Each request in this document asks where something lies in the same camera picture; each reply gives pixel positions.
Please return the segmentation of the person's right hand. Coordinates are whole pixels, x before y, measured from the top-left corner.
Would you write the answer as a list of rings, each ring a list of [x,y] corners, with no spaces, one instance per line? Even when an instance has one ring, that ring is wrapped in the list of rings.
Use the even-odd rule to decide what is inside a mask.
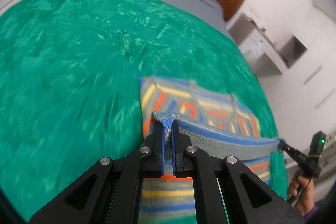
[[[303,216],[306,217],[314,209],[314,181],[304,177],[298,170],[291,182],[289,183],[287,189],[288,198],[295,197],[298,195],[298,187],[302,186],[302,193],[294,206],[294,208]]]

